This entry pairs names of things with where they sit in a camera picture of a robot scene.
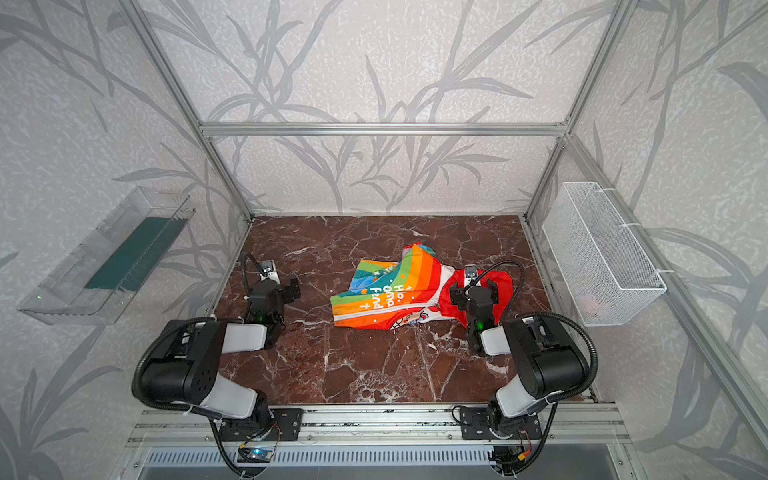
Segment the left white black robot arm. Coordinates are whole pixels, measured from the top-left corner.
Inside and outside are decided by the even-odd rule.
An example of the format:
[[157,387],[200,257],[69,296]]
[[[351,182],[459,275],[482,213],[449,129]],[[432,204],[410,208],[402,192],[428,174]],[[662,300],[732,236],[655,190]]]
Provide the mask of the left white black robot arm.
[[301,409],[272,409],[264,392],[222,376],[219,366],[224,355],[274,348],[285,306],[300,296],[298,279],[283,285],[267,278],[250,288],[242,319],[169,321],[139,360],[132,394],[150,408],[207,418],[222,442],[296,441]]

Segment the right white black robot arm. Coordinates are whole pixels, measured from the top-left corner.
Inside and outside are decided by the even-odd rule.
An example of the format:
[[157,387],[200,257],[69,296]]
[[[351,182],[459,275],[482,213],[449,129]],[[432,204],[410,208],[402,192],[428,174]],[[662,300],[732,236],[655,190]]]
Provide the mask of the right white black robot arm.
[[485,357],[509,355],[516,375],[485,407],[460,406],[454,420],[464,440],[542,440],[548,430],[538,414],[581,394],[594,381],[598,355],[587,332],[554,312],[496,320],[493,283],[453,286],[451,304],[467,317],[470,350]]

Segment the rainbow striped kids jacket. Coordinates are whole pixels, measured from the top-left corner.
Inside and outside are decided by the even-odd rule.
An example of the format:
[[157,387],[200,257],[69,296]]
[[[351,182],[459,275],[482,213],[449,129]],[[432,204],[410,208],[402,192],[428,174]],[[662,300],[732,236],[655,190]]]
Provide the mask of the rainbow striped kids jacket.
[[331,297],[334,325],[358,330],[393,330],[408,324],[457,321],[468,313],[451,300],[474,279],[468,268],[442,264],[434,250],[415,243],[399,262],[362,260],[349,289]]

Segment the aluminium cage frame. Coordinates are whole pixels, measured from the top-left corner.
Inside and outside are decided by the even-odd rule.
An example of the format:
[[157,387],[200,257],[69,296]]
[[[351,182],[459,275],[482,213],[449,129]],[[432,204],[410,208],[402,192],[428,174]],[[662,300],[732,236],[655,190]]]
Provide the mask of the aluminium cage frame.
[[607,201],[617,214],[631,228],[640,248],[648,255],[653,266],[659,269],[667,283],[665,300],[677,322],[689,338],[698,355],[705,362],[722,392],[727,396],[734,410],[750,429],[756,441],[767,444],[767,398],[757,383],[747,373],[743,364],[727,346],[715,326],[705,316],[690,290],[684,285],[678,272],[673,270],[669,260],[654,244],[649,231],[639,223],[613,182],[595,157],[578,137],[575,128],[583,116],[586,106],[596,91],[600,77],[606,71],[611,57],[629,26],[637,9],[634,1],[614,3],[606,31],[598,44],[597,52],[587,69],[586,77],[577,93],[574,106],[568,116],[555,123],[350,123],[350,122],[306,122],[306,123],[205,123],[194,111],[189,96],[184,91],[178,75],[172,68],[161,42],[155,35],[147,13],[137,1],[121,1],[119,18],[138,38],[145,54],[171,95],[174,104],[181,111],[185,121],[184,131],[190,133],[192,142],[198,146],[224,182],[228,193],[234,198],[241,214],[246,218],[253,215],[242,191],[234,182],[210,140],[212,136],[486,136],[486,137],[554,137],[557,140],[554,153],[547,163],[539,181],[533,200],[540,201],[547,183],[557,168],[563,153],[569,153],[580,171],[590,181],[598,184],[605,192]]

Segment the small pink object in basket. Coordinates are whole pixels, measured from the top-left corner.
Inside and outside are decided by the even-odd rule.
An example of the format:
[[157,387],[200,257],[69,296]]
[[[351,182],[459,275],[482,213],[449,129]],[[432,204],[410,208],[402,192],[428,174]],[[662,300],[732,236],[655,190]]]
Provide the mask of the small pink object in basket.
[[592,294],[582,295],[578,298],[577,304],[581,312],[590,318],[602,318],[607,305]]

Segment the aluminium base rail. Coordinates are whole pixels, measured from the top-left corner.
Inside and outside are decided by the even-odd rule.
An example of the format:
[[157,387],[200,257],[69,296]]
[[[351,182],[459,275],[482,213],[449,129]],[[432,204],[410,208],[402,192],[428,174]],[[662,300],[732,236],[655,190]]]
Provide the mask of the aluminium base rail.
[[[470,429],[456,422],[459,411],[438,404],[309,404],[303,410],[296,439],[292,426],[272,431],[280,437],[268,446],[458,445]],[[628,429],[612,403],[564,402],[554,416],[547,443],[627,444]],[[212,447],[213,434],[201,416],[145,410],[126,441],[128,447]]]

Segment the left green circuit board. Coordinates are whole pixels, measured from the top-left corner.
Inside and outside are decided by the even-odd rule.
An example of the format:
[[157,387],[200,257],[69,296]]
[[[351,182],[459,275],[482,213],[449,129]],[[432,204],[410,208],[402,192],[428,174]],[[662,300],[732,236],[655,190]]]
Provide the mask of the left green circuit board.
[[237,461],[239,463],[270,463],[273,456],[273,447],[249,446],[242,444],[237,449]]

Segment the clear plastic wall tray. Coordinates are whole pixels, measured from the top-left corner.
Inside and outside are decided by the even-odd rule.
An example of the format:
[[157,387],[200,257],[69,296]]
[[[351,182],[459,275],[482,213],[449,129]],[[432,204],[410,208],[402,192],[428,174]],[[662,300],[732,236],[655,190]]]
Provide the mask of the clear plastic wall tray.
[[18,310],[47,325],[116,323],[194,214],[188,194],[135,188]]

